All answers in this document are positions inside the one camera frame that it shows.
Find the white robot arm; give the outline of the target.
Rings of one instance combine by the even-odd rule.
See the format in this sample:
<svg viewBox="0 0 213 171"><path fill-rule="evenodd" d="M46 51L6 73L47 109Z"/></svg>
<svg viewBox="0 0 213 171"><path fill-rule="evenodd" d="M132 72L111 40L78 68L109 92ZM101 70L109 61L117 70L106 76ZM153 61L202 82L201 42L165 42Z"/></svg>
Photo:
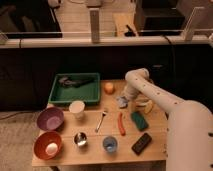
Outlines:
<svg viewBox="0 0 213 171"><path fill-rule="evenodd" d="M166 171L213 171L213 113L202 103L184 100L148 81L145 68L125 75L129 101L144 94L168 114Z"/></svg>

